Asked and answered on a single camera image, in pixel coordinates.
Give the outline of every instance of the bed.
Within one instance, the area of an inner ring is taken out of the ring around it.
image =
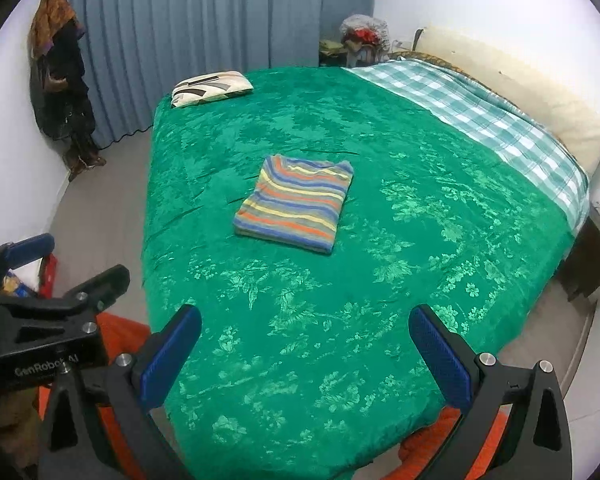
[[[248,96],[155,115],[150,324],[203,316],[166,409],[199,480],[348,478],[443,405],[410,309],[496,353],[569,251],[588,179],[511,103],[421,60],[248,78]],[[330,256],[234,234],[274,153],[352,164]]]

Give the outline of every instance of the white wall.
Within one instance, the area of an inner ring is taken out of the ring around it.
[[[27,33],[40,0],[21,0],[0,30],[0,243],[44,232],[67,171],[29,99]]]
[[[589,0],[376,0],[392,39],[445,27],[496,46],[571,89],[600,114],[600,14]],[[600,169],[593,200],[600,202]],[[574,480],[600,462],[600,301],[580,367],[565,399]]]

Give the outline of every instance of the beige floor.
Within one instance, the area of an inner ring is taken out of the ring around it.
[[[131,284],[110,312],[140,322],[147,319],[140,251],[150,136],[151,131],[138,133],[104,150],[107,165],[70,184],[51,227],[59,259],[55,295],[110,266],[124,264],[131,272]],[[565,393],[579,360],[578,348],[585,341],[582,332],[590,313],[586,301],[568,302],[560,285],[551,280],[529,314],[523,333],[498,357],[505,364],[525,367],[540,359],[551,361]],[[354,478],[377,479],[398,464],[394,448],[360,469]]]

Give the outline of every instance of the checkered cloth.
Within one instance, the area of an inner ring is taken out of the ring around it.
[[[419,59],[346,69],[429,110],[487,146],[564,211],[578,231],[589,213],[585,171],[544,126],[480,83]]]

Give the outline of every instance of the cream headboard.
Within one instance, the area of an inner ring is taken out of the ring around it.
[[[497,48],[443,28],[416,34],[414,49],[448,61],[511,101],[593,174],[600,162],[600,117],[568,89]]]

